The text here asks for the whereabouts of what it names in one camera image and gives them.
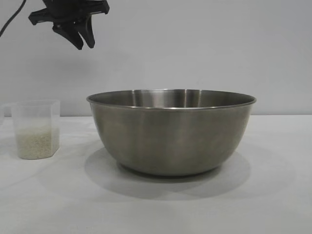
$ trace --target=white tabletop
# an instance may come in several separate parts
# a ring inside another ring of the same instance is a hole
[[[312,233],[312,116],[252,116],[220,169],[175,180],[117,166],[91,117],[61,132],[52,158],[22,160],[5,121],[1,234]]]

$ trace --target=measuring cup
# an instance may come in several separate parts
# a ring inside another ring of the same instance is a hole
[[[23,159],[52,157],[59,148],[59,100],[9,104],[18,154]]]

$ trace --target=robotic arm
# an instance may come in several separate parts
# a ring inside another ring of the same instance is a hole
[[[52,22],[52,30],[69,40],[77,49],[83,47],[82,38],[90,48],[95,45],[92,15],[109,12],[106,0],[43,0],[45,9],[30,14],[33,25]]]

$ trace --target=stainless steel bowl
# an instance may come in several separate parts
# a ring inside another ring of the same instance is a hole
[[[122,165],[186,176],[221,165],[242,139],[255,98],[208,90],[129,90],[89,96],[99,136]]]

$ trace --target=gray wall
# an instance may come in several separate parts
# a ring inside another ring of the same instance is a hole
[[[21,0],[0,1],[1,25]],[[257,97],[253,114],[312,114],[311,0],[110,0],[96,48],[76,50],[28,0],[0,38],[0,102],[59,98],[90,115],[89,94],[194,88]]]

